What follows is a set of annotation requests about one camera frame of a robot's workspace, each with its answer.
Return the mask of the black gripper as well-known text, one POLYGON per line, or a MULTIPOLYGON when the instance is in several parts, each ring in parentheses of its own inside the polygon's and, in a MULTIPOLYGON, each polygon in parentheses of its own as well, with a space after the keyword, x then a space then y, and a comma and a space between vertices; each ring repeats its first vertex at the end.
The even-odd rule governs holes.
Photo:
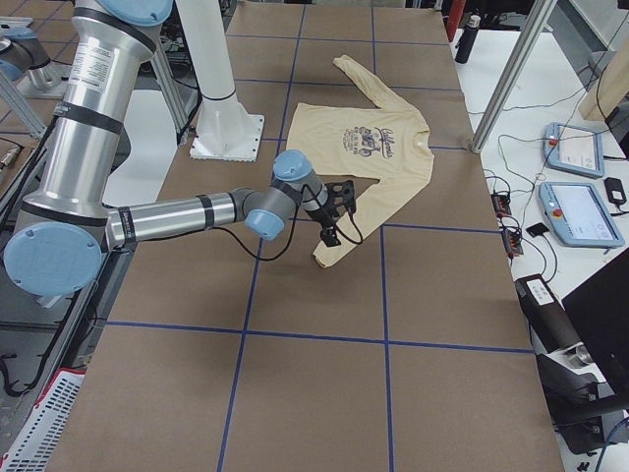
POLYGON ((336 229, 332 227, 334 219, 329 213, 331 206, 328 201, 329 197, 309 198, 306 200, 306 213, 313 221, 321 225, 320 238, 324 245, 339 246, 341 242, 338 239, 336 229))

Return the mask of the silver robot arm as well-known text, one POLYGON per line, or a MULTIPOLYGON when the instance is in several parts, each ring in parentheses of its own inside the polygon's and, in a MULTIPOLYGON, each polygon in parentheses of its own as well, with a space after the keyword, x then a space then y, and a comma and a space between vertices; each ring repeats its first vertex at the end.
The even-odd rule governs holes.
POLYGON ((22 290, 64 296, 95 281, 105 256, 141 241, 159 241, 244 222, 266 241, 299 211, 338 244, 338 212, 300 151, 274 160, 264 191, 241 188, 190 199, 108 208, 103 196, 139 67, 156 53, 172 12, 189 35, 201 71, 200 122, 194 157, 252 160, 263 119, 239 102, 220 11, 201 1, 79 1, 72 18, 80 42, 68 88, 55 109, 52 148, 38 188, 21 204, 3 253, 9 279, 22 290))
POLYGON ((1 29, 1 71, 12 82, 51 62, 36 33, 27 27, 1 29))

